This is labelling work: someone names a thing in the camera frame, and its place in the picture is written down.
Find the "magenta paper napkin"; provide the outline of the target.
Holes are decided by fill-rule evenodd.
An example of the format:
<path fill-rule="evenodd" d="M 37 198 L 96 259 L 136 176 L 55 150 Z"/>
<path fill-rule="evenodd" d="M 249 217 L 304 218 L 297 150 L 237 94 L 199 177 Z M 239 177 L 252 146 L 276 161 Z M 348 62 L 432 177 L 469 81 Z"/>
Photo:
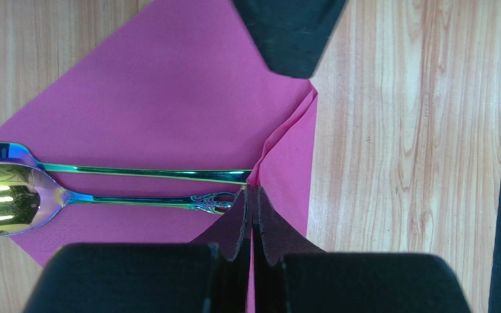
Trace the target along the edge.
<path fill-rule="evenodd" d="M 250 169 L 306 233 L 318 93 L 272 73 L 229 1 L 154 1 L 0 127 L 45 162 Z"/>

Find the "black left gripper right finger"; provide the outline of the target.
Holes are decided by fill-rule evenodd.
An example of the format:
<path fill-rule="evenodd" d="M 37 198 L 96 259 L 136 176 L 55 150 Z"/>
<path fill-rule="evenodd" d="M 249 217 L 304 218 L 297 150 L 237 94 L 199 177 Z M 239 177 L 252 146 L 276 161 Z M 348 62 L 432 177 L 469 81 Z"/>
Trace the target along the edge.
<path fill-rule="evenodd" d="M 449 265 L 433 254 L 326 252 L 252 193 L 257 312 L 468 312 Z"/>

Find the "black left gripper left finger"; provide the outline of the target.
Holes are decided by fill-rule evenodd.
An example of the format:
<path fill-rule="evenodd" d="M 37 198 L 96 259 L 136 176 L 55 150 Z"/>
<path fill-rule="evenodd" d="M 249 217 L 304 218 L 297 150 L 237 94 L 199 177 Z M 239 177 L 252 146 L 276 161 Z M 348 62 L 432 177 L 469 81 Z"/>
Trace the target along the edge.
<path fill-rule="evenodd" d="M 26 312 L 244 312 L 249 196 L 186 244 L 81 243 L 43 270 Z"/>

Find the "iridescent gold spoon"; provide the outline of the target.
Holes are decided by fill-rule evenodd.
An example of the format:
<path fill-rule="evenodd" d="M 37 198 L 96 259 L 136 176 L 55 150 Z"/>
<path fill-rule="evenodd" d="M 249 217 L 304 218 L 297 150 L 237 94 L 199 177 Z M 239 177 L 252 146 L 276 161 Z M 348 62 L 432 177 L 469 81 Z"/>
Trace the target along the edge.
<path fill-rule="evenodd" d="M 69 190 L 33 166 L 0 162 L 0 237 L 35 230 L 74 204 L 173 207 L 222 215 L 234 201 L 235 195 L 230 192 L 180 198 L 95 196 Z"/>

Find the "iridescent fork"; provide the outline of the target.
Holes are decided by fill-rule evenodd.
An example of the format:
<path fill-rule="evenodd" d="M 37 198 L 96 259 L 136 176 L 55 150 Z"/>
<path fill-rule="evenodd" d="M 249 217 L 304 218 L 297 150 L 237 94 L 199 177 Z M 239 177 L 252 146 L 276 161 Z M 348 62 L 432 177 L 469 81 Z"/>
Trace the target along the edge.
<path fill-rule="evenodd" d="M 17 161 L 51 172 L 154 177 L 235 185 L 244 185 L 252 172 L 251 170 L 156 170 L 55 164 L 38 160 L 22 144 L 7 142 L 0 142 L 0 161 Z"/>

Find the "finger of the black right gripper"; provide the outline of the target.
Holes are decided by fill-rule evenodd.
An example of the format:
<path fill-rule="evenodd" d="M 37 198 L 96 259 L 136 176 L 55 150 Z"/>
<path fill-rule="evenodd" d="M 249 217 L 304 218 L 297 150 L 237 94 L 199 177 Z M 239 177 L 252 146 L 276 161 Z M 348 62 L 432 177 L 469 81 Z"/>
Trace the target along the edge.
<path fill-rule="evenodd" d="M 346 0 L 239 0 L 237 13 L 268 69 L 309 79 L 318 67 Z"/>

